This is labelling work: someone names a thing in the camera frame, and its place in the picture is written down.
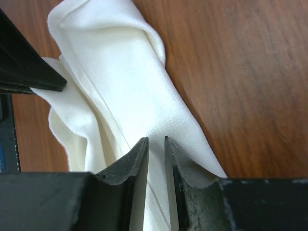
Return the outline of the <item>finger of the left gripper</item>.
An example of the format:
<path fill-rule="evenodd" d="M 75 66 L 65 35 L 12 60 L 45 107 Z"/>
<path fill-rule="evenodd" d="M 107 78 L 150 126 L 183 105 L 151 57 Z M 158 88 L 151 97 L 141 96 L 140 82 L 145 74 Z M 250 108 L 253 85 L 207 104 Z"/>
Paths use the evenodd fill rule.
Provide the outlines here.
<path fill-rule="evenodd" d="M 31 88 L 62 91 L 67 81 L 48 65 L 0 12 L 0 92 L 33 94 Z"/>

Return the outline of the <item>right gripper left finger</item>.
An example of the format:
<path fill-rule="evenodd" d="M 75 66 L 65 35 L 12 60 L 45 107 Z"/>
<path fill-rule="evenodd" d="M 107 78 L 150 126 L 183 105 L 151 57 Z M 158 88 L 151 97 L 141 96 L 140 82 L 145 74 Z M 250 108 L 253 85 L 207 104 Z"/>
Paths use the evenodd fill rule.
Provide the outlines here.
<path fill-rule="evenodd" d="M 0 176 L 3 231 L 141 231 L 149 140 L 141 138 L 97 174 L 16 173 Z"/>

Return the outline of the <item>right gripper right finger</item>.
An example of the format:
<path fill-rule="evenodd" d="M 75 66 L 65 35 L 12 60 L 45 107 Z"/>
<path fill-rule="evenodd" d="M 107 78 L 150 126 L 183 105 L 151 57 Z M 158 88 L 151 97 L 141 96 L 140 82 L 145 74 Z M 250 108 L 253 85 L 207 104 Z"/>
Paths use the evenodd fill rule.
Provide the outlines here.
<path fill-rule="evenodd" d="M 190 159 L 165 138 L 170 226 L 173 231 L 305 231 L 306 178 L 226 179 Z"/>

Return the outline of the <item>white cloth napkin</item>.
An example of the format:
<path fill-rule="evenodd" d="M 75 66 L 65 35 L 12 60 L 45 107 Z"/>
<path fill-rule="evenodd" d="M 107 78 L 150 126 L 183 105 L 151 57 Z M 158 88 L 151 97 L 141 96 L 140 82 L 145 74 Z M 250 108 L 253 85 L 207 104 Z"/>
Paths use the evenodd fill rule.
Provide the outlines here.
<path fill-rule="evenodd" d="M 65 0 L 48 29 L 61 55 L 45 61 L 67 85 L 34 92 L 51 106 L 49 126 L 69 170 L 98 173 L 148 137 L 143 229 L 170 230 L 165 136 L 210 172 L 225 172 L 166 72 L 160 36 L 130 0 Z"/>

